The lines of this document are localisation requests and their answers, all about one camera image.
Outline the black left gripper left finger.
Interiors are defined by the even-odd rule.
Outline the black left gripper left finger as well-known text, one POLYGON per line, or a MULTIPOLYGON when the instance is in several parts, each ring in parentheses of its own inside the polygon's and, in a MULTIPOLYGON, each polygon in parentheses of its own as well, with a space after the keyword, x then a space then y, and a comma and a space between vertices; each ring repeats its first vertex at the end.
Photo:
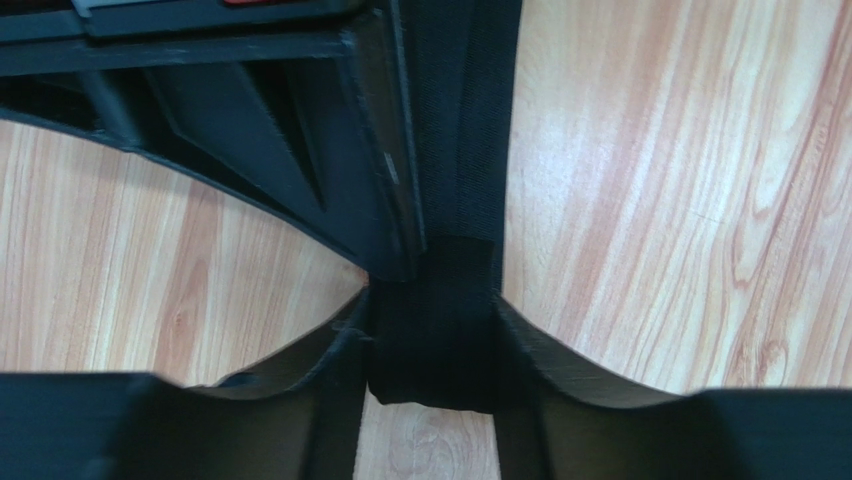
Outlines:
POLYGON ((365 375, 359 292, 211 386, 149 372, 5 373, 5 479, 350 479, 365 375))

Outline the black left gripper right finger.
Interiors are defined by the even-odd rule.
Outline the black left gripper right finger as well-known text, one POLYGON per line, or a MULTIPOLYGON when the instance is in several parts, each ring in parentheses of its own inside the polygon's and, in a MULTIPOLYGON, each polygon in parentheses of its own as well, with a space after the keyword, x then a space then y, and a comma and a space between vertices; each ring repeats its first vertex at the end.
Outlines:
POLYGON ((847 479, 851 394, 715 389, 690 395, 620 376, 498 300, 505 479, 847 479))

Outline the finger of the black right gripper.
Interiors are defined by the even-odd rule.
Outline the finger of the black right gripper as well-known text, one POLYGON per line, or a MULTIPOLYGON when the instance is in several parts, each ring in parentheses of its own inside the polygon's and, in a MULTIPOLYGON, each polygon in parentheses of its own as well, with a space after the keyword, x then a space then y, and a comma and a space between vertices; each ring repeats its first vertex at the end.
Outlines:
POLYGON ((1 116, 187 174, 384 280, 424 247, 396 1, 5 1, 1 116))

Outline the black tie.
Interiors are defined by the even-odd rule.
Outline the black tie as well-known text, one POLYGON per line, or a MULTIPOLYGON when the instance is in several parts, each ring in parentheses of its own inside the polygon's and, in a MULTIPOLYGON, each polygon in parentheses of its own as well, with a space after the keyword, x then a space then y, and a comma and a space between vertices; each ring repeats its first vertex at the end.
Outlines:
POLYGON ((371 285, 369 388, 383 404, 491 413, 521 3, 402 14, 426 247, 411 281, 371 285))

